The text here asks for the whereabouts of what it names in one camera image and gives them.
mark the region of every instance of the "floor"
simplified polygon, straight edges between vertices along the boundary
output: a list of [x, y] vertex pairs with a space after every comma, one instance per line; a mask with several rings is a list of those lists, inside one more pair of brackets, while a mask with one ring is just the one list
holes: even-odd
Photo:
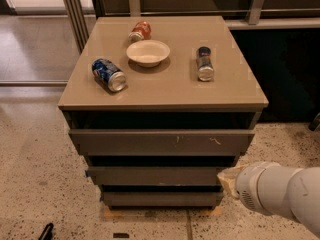
[[[94, 18], [89, 18], [89, 29]], [[66, 80], [78, 58], [67, 18], [0, 16], [1, 80]], [[214, 210], [119, 209], [99, 201], [57, 103], [63, 88], [0, 87], [0, 239], [317, 239], [225, 196]], [[258, 124], [239, 164], [320, 166], [320, 131], [305, 123]]]

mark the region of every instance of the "speckled floor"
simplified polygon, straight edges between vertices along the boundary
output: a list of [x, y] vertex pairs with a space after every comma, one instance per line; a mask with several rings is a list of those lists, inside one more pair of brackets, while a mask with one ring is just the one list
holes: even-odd
[[[0, 89], [0, 239], [38, 239], [49, 222], [53, 239], [62, 240], [317, 239], [300, 224], [253, 213], [228, 196], [215, 210], [110, 211], [69, 139], [57, 108], [62, 91]], [[258, 124], [239, 164], [320, 166], [319, 150], [320, 131], [307, 124]]]

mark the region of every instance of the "drawer gap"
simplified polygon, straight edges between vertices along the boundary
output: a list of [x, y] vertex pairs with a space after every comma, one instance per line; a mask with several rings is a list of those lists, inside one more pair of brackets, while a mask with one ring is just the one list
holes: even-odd
[[248, 129], [254, 112], [73, 111], [77, 129]]
[[106, 186], [103, 192], [220, 192], [221, 186]]
[[230, 167], [235, 156], [86, 156], [91, 166]]

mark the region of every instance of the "beige countertop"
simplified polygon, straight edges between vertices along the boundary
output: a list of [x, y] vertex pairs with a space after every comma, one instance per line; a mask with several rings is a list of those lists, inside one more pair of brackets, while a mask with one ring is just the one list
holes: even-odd
[[[171, 49], [169, 58], [154, 68], [142, 68], [126, 55], [128, 34], [140, 20], [150, 23], [153, 40]], [[197, 78], [200, 46], [212, 51], [214, 81]], [[91, 65], [99, 58], [126, 74], [126, 89], [111, 93], [94, 79]], [[260, 111], [267, 105], [220, 16], [99, 18], [59, 101], [61, 110]]]

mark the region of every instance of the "can lid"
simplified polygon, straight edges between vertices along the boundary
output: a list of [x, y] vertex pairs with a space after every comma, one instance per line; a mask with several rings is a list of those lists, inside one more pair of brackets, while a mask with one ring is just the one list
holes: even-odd
[[213, 79], [214, 69], [209, 66], [201, 67], [198, 71], [198, 77], [201, 81], [208, 82]]
[[144, 40], [144, 36], [140, 32], [131, 32], [129, 34], [129, 40], [131, 42], [138, 42]]
[[123, 72], [113, 74], [108, 83], [110, 91], [121, 91], [126, 86], [126, 80], [126, 76]]
[[198, 57], [210, 56], [210, 54], [211, 54], [211, 50], [207, 46], [201, 46], [197, 51]]

